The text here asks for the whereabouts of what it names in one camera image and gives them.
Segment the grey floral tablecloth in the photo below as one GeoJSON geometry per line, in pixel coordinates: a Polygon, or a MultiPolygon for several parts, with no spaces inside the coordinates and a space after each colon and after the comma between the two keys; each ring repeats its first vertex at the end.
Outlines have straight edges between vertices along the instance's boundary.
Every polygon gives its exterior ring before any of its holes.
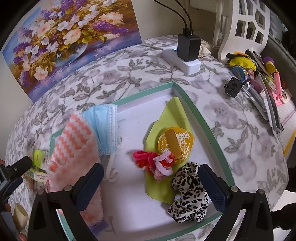
{"type": "MultiPolygon", "coordinates": [[[[274,207],[287,184],[287,163],[281,142],[269,123],[243,92],[231,98],[224,85],[230,71],[212,56],[201,59],[198,73],[186,75],[162,58],[162,49],[175,45],[176,36],[145,40],[82,66],[32,104],[11,130],[6,163],[13,164],[33,150],[50,147],[50,136],[62,129],[71,113],[96,104],[117,102],[156,86],[176,83],[184,89],[215,136],[241,190],[262,189],[274,207]]],[[[192,236],[203,240],[214,222],[192,236]]]]}

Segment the blue face mask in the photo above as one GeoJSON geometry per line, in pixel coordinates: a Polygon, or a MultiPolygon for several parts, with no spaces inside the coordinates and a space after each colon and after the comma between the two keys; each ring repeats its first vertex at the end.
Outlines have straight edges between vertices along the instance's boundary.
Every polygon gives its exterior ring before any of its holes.
{"type": "Polygon", "coordinates": [[[116,181],[118,171],[113,167],[113,161],[122,144],[122,137],[118,135],[117,105],[96,105],[82,112],[82,116],[95,133],[101,163],[104,168],[103,180],[116,181]]]}

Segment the leopard print scrunchie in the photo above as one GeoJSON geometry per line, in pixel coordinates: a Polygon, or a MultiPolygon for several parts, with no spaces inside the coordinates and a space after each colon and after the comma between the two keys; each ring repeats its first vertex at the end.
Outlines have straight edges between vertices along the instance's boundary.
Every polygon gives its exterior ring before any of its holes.
{"type": "Polygon", "coordinates": [[[172,189],[180,194],[168,208],[168,214],[177,223],[201,222],[206,216],[209,196],[199,179],[200,164],[188,162],[175,174],[172,189]]]}

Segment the yellow plush toy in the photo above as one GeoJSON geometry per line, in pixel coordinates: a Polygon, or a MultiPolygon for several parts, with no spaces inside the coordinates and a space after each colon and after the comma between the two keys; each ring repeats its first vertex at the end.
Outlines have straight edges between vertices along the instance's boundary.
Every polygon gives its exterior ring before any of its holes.
{"type": "Polygon", "coordinates": [[[244,69],[251,69],[253,71],[257,70],[257,64],[255,61],[247,54],[241,52],[227,53],[226,58],[228,58],[227,63],[229,66],[239,66],[244,69]]]}

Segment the yellow round gold badge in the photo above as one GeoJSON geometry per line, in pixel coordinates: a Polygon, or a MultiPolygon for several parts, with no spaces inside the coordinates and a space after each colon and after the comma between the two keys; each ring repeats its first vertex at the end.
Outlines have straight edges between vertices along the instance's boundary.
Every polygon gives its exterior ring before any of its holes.
{"type": "Polygon", "coordinates": [[[166,128],[160,135],[157,147],[160,153],[170,151],[175,156],[175,164],[184,162],[191,154],[194,136],[178,126],[166,128]]]}

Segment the lime green cloth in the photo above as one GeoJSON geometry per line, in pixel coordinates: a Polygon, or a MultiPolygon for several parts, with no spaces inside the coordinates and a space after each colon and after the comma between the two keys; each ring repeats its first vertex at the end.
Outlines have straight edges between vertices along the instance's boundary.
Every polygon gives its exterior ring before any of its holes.
{"type": "MultiPolygon", "coordinates": [[[[158,152],[158,140],[160,135],[171,127],[180,127],[192,133],[192,129],[178,97],[173,97],[164,108],[160,118],[152,125],[145,142],[146,152],[158,152]]],[[[178,170],[184,166],[189,158],[172,166],[173,174],[158,182],[152,174],[145,172],[145,191],[149,197],[160,202],[172,204],[175,200],[176,191],[171,187],[171,180],[178,170]]]]}

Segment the red pink fuzzy scrunchie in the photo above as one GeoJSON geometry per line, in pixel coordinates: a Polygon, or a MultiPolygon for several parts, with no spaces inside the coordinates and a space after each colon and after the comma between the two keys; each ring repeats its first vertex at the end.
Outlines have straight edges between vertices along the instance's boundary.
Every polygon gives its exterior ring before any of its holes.
{"type": "Polygon", "coordinates": [[[132,154],[138,168],[145,169],[157,182],[173,174],[172,166],[175,156],[170,151],[158,154],[155,152],[135,151],[132,154]]]}

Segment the cream tape roll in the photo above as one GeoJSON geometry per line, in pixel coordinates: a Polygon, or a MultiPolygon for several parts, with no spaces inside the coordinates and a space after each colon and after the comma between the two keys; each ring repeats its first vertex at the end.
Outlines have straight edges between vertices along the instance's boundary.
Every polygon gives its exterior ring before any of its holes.
{"type": "Polygon", "coordinates": [[[25,226],[28,222],[28,213],[26,210],[18,203],[15,204],[13,221],[18,232],[21,232],[25,229],[25,226]]]}

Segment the black power adapter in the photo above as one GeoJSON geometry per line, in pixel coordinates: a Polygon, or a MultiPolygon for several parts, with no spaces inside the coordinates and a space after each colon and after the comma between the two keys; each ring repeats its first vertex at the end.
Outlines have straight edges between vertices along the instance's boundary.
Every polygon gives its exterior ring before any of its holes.
{"type": "Polygon", "coordinates": [[[198,59],[201,47],[201,38],[193,34],[193,30],[185,27],[178,35],[177,55],[185,62],[198,59]]]}

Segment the pink white wavy cloth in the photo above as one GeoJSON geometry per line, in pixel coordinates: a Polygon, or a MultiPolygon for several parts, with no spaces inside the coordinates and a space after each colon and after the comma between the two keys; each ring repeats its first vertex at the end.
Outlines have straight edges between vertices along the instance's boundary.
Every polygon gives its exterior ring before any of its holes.
{"type": "Polygon", "coordinates": [[[74,112],[55,140],[47,169],[48,192],[73,186],[95,163],[100,162],[93,129],[81,114],[74,112]]]}

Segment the white tray teal rim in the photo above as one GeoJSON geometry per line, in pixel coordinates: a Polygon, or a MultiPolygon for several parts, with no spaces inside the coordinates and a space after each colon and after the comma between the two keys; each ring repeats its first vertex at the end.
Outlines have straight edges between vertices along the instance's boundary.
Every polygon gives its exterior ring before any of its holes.
{"type": "Polygon", "coordinates": [[[120,99],[116,105],[122,145],[113,163],[119,176],[114,182],[101,184],[104,220],[108,227],[98,235],[99,240],[174,240],[183,235],[192,236],[199,228],[220,217],[215,207],[209,205],[202,222],[174,222],[167,214],[168,206],[146,194],[144,171],[132,160],[132,153],[144,148],[152,125],[173,97],[180,100],[194,135],[189,160],[209,165],[228,185],[234,184],[215,136],[180,85],[173,82],[162,84],[120,99]]]}

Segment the green tissue pack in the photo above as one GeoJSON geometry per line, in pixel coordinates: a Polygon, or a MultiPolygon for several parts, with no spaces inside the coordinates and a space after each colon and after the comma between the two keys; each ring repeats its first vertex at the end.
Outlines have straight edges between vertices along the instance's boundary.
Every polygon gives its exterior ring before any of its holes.
{"type": "Polygon", "coordinates": [[[34,150],[32,158],[33,165],[26,174],[35,182],[46,183],[50,153],[46,150],[34,150]]]}

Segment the floral painting canvas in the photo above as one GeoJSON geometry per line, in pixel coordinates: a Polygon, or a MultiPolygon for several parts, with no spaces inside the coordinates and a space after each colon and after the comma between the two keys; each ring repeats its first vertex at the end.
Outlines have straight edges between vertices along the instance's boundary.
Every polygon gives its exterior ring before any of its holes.
{"type": "Polygon", "coordinates": [[[34,1],[3,56],[36,102],[82,66],[140,42],[131,1],[34,1]]]}

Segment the white power strip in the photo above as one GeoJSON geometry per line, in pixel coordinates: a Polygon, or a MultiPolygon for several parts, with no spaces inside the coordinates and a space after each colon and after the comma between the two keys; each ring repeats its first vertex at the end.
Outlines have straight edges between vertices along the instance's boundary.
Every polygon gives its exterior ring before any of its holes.
{"type": "Polygon", "coordinates": [[[171,65],[180,69],[186,75],[198,73],[201,68],[201,61],[196,59],[186,62],[177,55],[177,47],[167,47],[162,51],[163,58],[171,65]]]}

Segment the white lattice basket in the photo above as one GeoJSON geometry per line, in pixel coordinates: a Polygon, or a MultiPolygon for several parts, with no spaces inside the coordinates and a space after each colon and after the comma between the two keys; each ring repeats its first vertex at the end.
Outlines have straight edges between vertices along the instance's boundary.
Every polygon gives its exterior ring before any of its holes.
{"type": "Polygon", "coordinates": [[[227,62],[228,53],[246,50],[260,54],[266,47],[270,10],[262,1],[229,1],[228,20],[218,59],[227,62]]]}

